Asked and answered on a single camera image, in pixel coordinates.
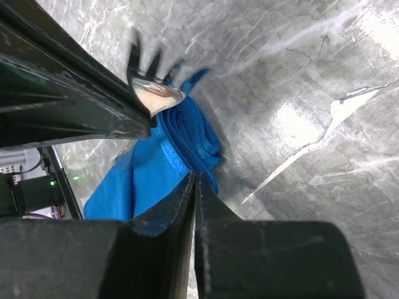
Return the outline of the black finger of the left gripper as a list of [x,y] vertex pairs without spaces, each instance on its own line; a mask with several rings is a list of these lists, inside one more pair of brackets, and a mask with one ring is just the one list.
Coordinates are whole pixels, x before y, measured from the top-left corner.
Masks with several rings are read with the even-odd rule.
[[1,145],[145,139],[150,114],[35,1],[1,2]]

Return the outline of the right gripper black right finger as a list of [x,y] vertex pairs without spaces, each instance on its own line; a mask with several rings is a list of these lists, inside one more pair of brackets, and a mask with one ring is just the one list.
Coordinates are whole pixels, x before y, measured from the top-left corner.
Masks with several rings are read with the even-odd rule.
[[195,272],[200,298],[363,298],[349,244],[320,221],[249,221],[199,175]]

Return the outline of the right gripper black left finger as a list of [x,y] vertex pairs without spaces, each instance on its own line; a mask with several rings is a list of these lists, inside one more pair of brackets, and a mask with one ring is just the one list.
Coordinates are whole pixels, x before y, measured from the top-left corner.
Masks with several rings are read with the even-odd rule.
[[2,298],[185,298],[195,175],[128,221],[1,221]]

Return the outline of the silver fork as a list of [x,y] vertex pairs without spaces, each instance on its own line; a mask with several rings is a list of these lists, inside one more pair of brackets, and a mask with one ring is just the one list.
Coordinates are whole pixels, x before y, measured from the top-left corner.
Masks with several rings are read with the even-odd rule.
[[130,55],[127,63],[127,80],[130,89],[139,101],[147,108],[150,117],[154,118],[160,112],[180,104],[186,94],[175,87],[174,81],[184,64],[183,59],[177,60],[169,69],[164,78],[157,76],[157,72],[164,54],[164,50],[157,48],[149,68],[144,71],[140,68],[143,52],[141,32],[132,28],[130,41]]

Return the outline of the blue cloth napkin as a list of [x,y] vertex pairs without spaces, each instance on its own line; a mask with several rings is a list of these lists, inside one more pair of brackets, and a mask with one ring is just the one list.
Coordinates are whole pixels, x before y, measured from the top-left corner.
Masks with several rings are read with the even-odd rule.
[[183,82],[186,98],[157,114],[150,137],[116,160],[85,203],[85,220],[130,221],[167,197],[190,172],[205,175],[218,192],[213,170],[221,161],[221,143],[189,96],[208,72],[201,69]]

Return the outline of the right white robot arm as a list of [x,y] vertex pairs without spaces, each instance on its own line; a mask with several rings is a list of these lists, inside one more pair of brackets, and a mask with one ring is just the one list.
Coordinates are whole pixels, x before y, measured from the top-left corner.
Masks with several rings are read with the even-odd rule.
[[60,203],[48,177],[1,178],[2,298],[364,298],[349,245],[329,222],[245,221],[189,173],[128,221],[34,220]]

